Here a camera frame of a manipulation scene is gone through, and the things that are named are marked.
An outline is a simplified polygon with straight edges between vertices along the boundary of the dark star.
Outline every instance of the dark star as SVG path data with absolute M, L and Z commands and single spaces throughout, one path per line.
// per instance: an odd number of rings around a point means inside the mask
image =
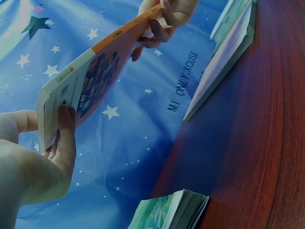
M 34 16 L 31 16 L 29 25 L 21 32 L 24 33 L 26 31 L 29 31 L 29 37 L 32 39 L 34 34 L 39 29 L 51 29 L 48 25 L 45 24 L 46 20 L 49 18 L 36 18 Z

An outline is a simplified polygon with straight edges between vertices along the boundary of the wood grain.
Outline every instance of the wood grain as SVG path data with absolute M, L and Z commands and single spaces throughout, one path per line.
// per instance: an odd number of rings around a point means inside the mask
M 151 197 L 210 195 L 201 229 L 305 228 L 305 1 L 260 0 L 254 43 L 184 123 Z

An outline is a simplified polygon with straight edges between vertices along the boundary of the orange book spine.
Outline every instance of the orange book spine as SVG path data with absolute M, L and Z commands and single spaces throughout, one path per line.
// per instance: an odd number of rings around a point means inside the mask
M 101 40 L 100 42 L 98 42 L 97 44 L 92 46 L 91 49 L 96 54 L 98 54 L 105 47 L 107 47 L 111 42 L 113 42 L 114 40 L 116 40 L 117 38 L 122 36 L 124 33 L 129 31 L 130 29 L 132 29 L 135 25 L 143 22 L 144 20 L 148 20 L 148 19 L 150 20 L 150 19 L 155 18 L 158 15 L 158 13 L 160 12 L 161 9 L 162 9 L 161 4 L 158 4 L 154 7 L 152 7 L 150 10 L 148 10 L 144 14 L 139 15 L 138 17 L 134 18 L 130 22 L 128 22 L 125 25 L 123 25 L 122 27 L 120 27 L 118 30 L 114 31 L 113 33 L 111 33 L 110 35 L 105 37 L 103 40 Z

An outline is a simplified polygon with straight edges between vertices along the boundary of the blue tablecloth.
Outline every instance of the blue tablecloth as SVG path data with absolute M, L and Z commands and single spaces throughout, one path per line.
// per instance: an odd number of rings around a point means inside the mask
M 17 229 L 129 225 L 171 149 L 213 52 L 209 35 L 226 2 L 202 0 L 170 42 L 127 63 L 105 101 L 76 131 L 76 165 L 67 196 L 22 207 Z M 0 112 L 35 110 L 41 86 L 136 16 L 140 3 L 0 0 Z M 47 26 L 31 30 L 31 16 Z M 88 36 L 91 30 L 97 37 Z M 22 134 L 20 144 L 37 151 L 37 132 Z

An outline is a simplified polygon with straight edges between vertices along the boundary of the book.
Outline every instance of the book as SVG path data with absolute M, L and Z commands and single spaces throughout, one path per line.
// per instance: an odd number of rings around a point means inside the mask
M 184 189 L 169 196 L 142 200 L 128 229 L 194 229 L 209 199 Z
M 189 121 L 253 42 L 257 0 L 229 0 L 211 39 L 214 54 L 207 65 L 184 120 Z
M 161 13 L 160 4 L 137 16 L 72 61 L 40 90 L 37 119 L 40 153 L 53 144 L 58 132 L 58 108 L 76 110 L 76 126 L 99 106 L 116 82 L 137 41 L 149 28 L 149 21 Z

